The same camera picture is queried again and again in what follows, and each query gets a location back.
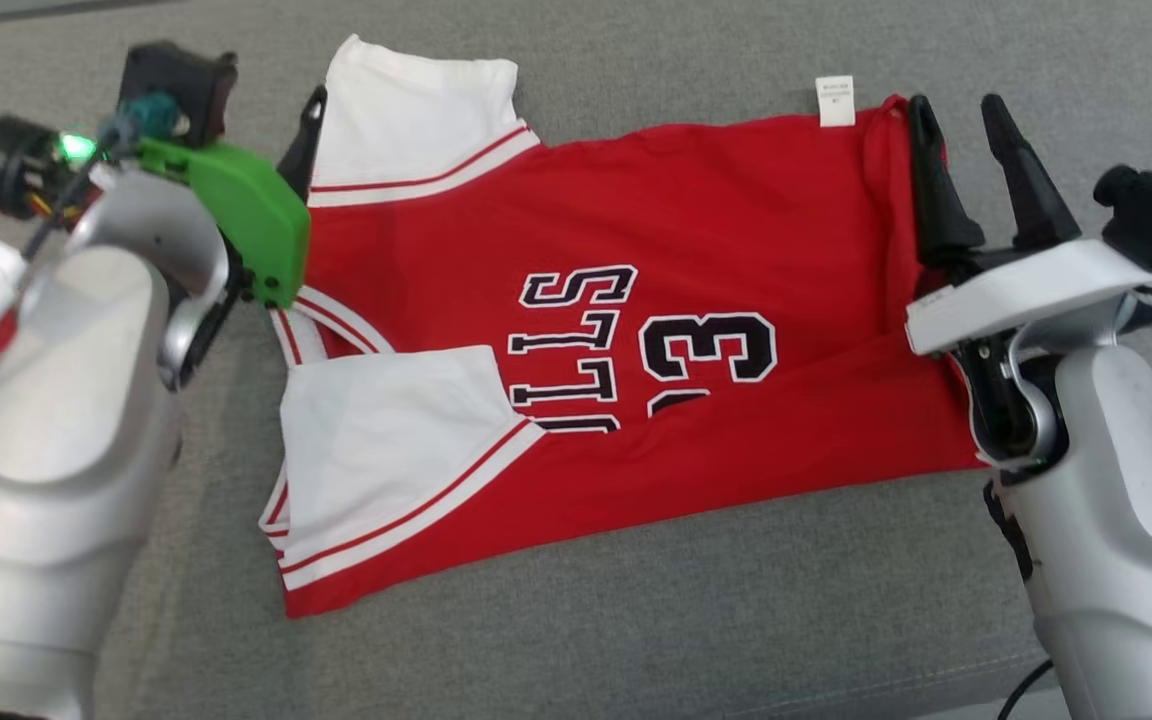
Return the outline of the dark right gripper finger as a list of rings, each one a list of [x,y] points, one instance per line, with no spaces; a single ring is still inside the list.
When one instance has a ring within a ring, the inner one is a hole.
[[[986,237],[967,214],[948,172],[947,143],[927,96],[910,97],[908,129],[919,263],[952,266],[973,259]]]
[[[1020,131],[1000,94],[980,100],[980,115],[993,158],[1005,172],[1016,233],[1016,251],[1043,251],[1083,236],[1071,209],[1036,150]]]

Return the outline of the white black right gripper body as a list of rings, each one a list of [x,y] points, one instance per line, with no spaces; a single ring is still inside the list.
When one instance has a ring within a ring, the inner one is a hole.
[[[916,300],[905,334],[916,355],[943,353],[1140,286],[1152,286],[1152,272],[1102,240],[1075,240]]]

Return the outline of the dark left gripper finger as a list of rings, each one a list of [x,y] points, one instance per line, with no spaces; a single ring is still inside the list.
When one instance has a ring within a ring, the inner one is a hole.
[[[291,191],[301,200],[308,200],[326,105],[328,105],[326,86],[316,86],[300,111],[296,136],[276,164],[280,179],[291,187]]]

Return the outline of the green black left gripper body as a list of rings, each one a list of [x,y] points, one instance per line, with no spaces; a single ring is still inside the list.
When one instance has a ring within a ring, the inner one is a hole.
[[[305,281],[305,200],[268,159],[214,141],[200,149],[136,135],[86,138],[0,118],[0,214],[38,219],[52,232],[93,222],[97,200],[132,179],[164,181],[200,202],[205,227],[236,252],[238,290],[265,306],[291,306]]]

